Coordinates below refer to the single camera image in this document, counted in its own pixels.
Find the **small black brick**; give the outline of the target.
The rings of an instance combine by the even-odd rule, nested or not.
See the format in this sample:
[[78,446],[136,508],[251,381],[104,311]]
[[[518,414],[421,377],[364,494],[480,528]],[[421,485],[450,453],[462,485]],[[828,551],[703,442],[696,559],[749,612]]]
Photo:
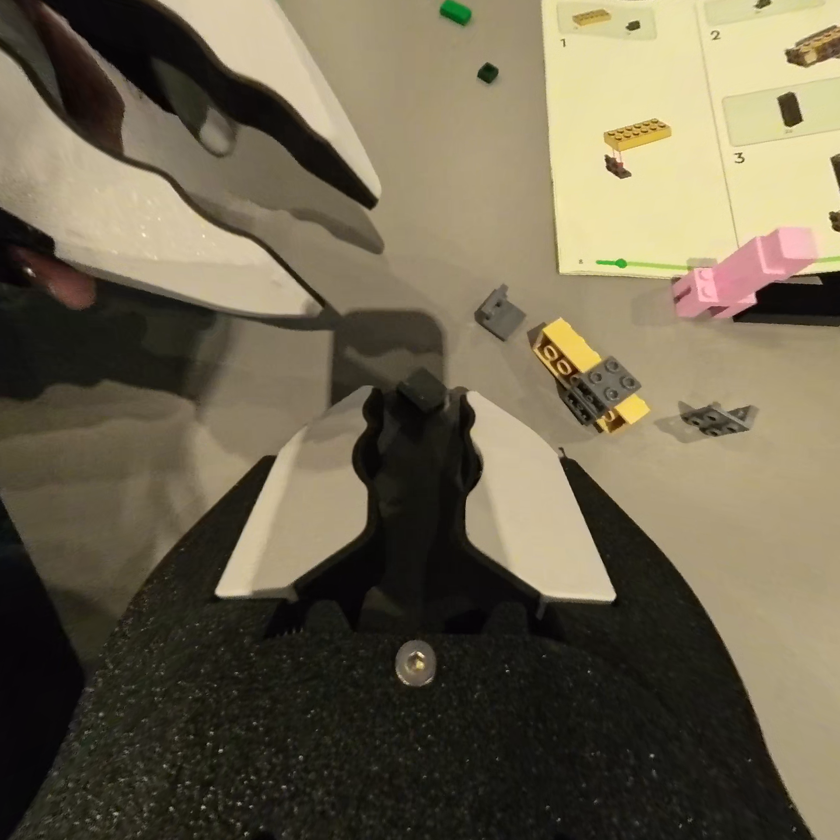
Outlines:
[[448,397],[446,386],[422,366],[399,381],[396,391],[423,414],[435,413],[444,407]]

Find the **light grey bracket brick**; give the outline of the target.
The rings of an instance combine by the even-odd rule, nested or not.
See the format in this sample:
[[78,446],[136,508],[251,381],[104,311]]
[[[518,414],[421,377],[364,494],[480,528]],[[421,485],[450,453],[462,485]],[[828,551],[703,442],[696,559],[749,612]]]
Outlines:
[[526,313],[509,300],[508,291],[508,285],[501,284],[483,300],[474,314],[479,326],[502,342],[508,341],[526,318]]

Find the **pink brick pig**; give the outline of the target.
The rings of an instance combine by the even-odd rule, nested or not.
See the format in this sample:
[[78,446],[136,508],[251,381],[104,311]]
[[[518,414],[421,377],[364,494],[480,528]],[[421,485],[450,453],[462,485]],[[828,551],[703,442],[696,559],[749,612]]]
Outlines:
[[675,314],[682,319],[709,315],[731,318],[757,303],[757,293],[784,282],[818,258],[809,227],[780,227],[752,238],[713,266],[697,267],[671,288]]

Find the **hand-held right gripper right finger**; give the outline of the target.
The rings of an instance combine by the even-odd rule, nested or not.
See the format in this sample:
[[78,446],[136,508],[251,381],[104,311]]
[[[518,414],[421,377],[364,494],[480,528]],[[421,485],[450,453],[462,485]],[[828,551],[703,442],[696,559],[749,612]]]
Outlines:
[[610,605],[616,589],[560,453],[476,391],[456,391],[466,454],[466,547],[526,602]]

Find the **person's dark clothing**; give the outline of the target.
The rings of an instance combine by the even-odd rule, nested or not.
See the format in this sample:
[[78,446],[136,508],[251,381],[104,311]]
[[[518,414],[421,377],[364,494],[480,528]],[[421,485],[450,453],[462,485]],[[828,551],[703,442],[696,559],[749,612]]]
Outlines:
[[84,675],[53,602],[1,506],[2,757],[37,740],[58,740],[77,706]]

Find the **yellow and black brick assembly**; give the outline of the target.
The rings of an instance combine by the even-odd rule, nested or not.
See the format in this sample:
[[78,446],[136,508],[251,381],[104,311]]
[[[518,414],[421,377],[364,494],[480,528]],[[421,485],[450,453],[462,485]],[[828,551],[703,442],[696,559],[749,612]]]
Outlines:
[[[544,324],[539,328],[532,341],[532,352],[557,383],[560,399],[572,375],[587,371],[611,356],[601,356],[594,351],[582,336],[562,319]],[[594,425],[584,427],[592,427],[599,434],[615,435],[638,424],[650,413],[648,404],[638,392],[616,408],[614,419],[602,419]]]

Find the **black tall brick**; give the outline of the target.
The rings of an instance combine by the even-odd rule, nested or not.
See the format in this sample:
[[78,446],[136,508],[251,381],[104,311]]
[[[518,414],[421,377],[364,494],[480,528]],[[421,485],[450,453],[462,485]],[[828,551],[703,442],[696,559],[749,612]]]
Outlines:
[[756,302],[732,317],[734,322],[839,326],[839,272],[805,276],[797,282],[770,284],[756,292]]

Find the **grey desk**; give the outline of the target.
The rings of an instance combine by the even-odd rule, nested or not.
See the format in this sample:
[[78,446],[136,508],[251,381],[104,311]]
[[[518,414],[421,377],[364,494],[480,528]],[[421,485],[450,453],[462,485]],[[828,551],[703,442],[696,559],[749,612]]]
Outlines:
[[[2,497],[82,665],[174,543],[330,397],[418,365],[480,392],[562,448],[645,530],[717,626],[812,833],[838,838],[838,328],[677,320],[662,280],[561,278],[554,254],[541,12],[480,2],[284,2],[382,183],[366,223],[341,195],[308,205],[344,243],[288,215],[315,185],[273,163],[279,209],[250,218],[340,314],[290,331],[108,287],[63,312],[2,297]],[[477,71],[499,68],[490,85]],[[526,313],[502,342],[474,319],[507,284]],[[641,383],[649,415],[580,425],[532,352],[567,321]],[[746,433],[680,413],[755,405]]]

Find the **person's left hand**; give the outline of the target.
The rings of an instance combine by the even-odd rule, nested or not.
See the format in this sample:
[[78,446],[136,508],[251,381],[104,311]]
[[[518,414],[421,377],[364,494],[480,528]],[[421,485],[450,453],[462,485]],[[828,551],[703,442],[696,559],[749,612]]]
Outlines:
[[66,308],[89,309],[97,297],[96,281],[56,259],[21,251],[18,257],[29,283]]

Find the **dark grey bracket plate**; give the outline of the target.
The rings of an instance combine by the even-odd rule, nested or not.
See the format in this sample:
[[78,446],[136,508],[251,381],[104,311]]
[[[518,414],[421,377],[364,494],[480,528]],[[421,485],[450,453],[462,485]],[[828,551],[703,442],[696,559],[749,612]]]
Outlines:
[[709,438],[719,438],[750,431],[759,414],[755,405],[723,408],[718,402],[680,413],[682,421]]

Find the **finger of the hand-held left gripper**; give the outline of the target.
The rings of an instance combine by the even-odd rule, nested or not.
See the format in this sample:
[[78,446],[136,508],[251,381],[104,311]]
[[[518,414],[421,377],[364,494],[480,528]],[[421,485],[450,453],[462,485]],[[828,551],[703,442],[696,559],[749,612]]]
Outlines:
[[3,26],[1,198],[10,242],[100,280],[249,319],[315,319],[267,247],[214,224],[156,170],[85,139],[33,26]]
[[380,201],[369,155],[277,2],[99,2],[98,36],[148,62],[194,135],[213,112],[268,135],[353,202]]

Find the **pale yellow instruction booklet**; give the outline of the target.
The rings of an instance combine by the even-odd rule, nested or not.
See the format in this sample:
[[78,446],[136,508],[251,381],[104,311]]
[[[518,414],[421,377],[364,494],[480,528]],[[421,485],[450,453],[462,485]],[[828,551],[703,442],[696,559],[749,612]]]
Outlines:
[[838,2],[542,2],[559,271],[669,278],[776,228],[838,272]]

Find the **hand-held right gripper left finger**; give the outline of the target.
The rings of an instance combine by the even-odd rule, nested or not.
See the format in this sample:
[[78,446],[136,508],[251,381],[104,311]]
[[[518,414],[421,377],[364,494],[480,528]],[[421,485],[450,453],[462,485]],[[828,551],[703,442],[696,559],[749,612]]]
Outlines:
[[297,601],[304,576],[361,536],[368,491],[354,450],[369,430],[364,385],[307,425],[277,452],[219,581],[222,600]]

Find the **dark grey bracket brick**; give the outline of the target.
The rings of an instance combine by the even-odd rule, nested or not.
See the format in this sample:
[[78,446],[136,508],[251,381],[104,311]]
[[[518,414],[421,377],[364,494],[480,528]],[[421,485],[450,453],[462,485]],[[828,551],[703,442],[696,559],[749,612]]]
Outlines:
[[640,381],[609,356],[587,371],[573,374],[561,399],[583,426],[614,419],[616,408],[640,390]]

